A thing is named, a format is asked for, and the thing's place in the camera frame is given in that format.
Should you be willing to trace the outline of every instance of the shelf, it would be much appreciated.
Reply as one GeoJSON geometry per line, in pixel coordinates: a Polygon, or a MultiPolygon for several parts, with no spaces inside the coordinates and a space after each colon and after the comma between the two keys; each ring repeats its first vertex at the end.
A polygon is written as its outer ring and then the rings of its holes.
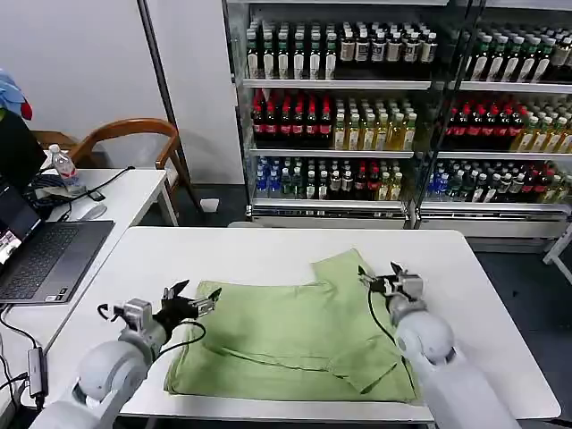
{"type": "Polygon", "coordinates": [[[572,84],[519,82],[461,82],[461,91],[533,92],[538,94],[572,94],[572,84]]]}
{"type": "Polygon", "coordinates": [[[253,198],[252,206],[253,208],[305,210],[402,210],[400,201],[338,201],[329,199],[253,198]]]}
{"type": "Polygon", "coordinates": [[[302,149],[250,149],[255,156],[306,156],[316,158],[382,158],[409,159],[411,151],[378,150],[302,150],[302,149]]]}
{"type": "Polygon", "coordinates": [[[244,79],[242,83],[246,88],[425,90],[431,87],[430,80],[244,79]]]}
{"type": "Polygon", "coordinates": [[[529,203],[459,203],[424,201],[421,203],[421,210],[443,211],[443,212],[494,212],[494,213],[521,213],[521,214],[566,214],[570,215],[570,206],[566,204],[529,204],[529,203]]]}
{"type": "Polygon", "coordinates": [[[439,152],[438,158],[503,159],[522,161],[570,161],[571,154],[536,154],[529,152],[439,152]]]}

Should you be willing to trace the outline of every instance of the chair backrest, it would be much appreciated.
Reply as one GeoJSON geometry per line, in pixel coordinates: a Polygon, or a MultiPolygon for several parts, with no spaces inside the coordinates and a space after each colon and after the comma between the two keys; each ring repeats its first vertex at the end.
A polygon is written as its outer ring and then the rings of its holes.
{"type": "Polygon", "coordinates": [[[156,118],[133,118],[111,122],[89,134],[78,147],[71,151],[74,162],[91,154],[93,147],[100,141],[116,139],[131,134],[155,133],[167,136],[169,140],[156,159],[156,168],[164,168],[165,163],[171,156],[176,156],[174,151],[180,145],[179,132],[167,121],[156,118]]]}

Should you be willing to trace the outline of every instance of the beverage refrigerator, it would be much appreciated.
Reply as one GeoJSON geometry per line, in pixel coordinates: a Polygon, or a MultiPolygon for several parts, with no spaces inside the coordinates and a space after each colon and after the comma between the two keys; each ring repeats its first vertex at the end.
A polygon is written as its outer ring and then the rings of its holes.
{"type": "Polygon", "coordinates": [[[454,229],[511,249],[542,248],[566,229],[570,2],[223,9],[256,222],[454,229]]]}

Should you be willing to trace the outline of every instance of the laptop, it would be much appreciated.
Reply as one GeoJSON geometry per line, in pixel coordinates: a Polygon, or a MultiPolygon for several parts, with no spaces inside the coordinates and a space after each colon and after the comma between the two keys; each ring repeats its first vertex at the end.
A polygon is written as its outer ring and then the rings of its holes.
{"type": "Polygon", "coordinates": [[[113,221],[45,223],[0,178],[0,303],[70,300],[113,221]]]}

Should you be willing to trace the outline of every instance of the laptop screen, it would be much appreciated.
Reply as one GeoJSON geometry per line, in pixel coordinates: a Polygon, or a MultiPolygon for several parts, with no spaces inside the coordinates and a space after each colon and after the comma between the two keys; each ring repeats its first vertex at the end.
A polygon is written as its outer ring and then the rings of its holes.
{"type": "Polygon", "coordinates": [[[0,181],[0,271],[40,222],[22,195],[0,181]]]}

